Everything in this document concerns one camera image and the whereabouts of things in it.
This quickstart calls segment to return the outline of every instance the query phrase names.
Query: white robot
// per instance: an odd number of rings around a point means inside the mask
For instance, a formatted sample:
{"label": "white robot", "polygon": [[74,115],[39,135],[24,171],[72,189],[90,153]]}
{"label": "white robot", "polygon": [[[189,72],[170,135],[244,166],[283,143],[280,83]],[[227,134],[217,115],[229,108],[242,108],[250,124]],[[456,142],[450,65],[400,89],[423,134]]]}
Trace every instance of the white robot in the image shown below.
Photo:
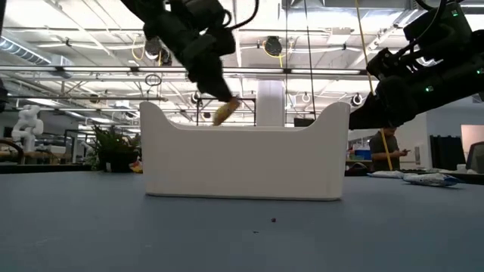
{"label": "white robot", "polygon": [[18,122],[12,130],[12,139],[18,142],[23,138],[24,152],[35,151],[36,135],[41,135],[44,132],[44,122],[37,119],[39,111],[39,106],[25,105],[23,110],[18,113]]}

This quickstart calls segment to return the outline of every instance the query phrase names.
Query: pillar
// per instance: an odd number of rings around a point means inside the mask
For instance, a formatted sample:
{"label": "pillar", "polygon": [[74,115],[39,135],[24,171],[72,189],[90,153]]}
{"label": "pillar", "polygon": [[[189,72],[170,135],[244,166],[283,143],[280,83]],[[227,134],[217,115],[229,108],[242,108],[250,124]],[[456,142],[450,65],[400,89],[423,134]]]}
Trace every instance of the pillar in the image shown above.
{"label": "pillar", "polygon": [[284,127],[285,90],[282,81],[262,80],[258,82],[256,101],[256,124],[258,126]]}

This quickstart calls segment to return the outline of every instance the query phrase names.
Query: blue object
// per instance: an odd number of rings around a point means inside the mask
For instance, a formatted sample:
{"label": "blue object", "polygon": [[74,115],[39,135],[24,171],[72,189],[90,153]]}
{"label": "blue object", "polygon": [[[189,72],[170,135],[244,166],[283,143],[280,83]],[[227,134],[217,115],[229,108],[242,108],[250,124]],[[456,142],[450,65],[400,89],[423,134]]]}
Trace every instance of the blue object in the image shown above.
{"label": "blue object", "polygon": [[355,155],[363,157],[364,160],[371,160],[370,150],[355,150]]}

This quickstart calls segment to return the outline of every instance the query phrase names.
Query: blue table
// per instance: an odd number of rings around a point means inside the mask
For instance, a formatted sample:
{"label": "blue table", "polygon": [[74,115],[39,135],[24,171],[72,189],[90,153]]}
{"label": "blue table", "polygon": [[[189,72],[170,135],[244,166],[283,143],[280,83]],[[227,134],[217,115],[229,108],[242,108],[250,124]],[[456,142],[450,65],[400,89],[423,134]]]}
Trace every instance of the blue table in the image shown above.
{"label": "blue table", "polygon": [[145,196],[141,175],[0,175],[0,271],[484,271],[484,187],[344,187],[338,202],[182,199]]}

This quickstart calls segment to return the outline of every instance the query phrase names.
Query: potted plant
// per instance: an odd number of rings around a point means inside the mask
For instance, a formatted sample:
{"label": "potted plant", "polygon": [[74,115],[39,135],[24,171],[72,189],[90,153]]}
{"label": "potted plant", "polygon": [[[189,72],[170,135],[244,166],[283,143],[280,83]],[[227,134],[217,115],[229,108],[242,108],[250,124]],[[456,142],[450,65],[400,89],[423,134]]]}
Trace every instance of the potted plant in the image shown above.
{"label": "potted plant", "polygon": [[138,158],[137,143],[125,140],[122,134],[116,132],[114,126],[102,130],[94,126],[96,134],[95,152],[99,158],[99,169],[108,172],[131,172],[129,165]]}

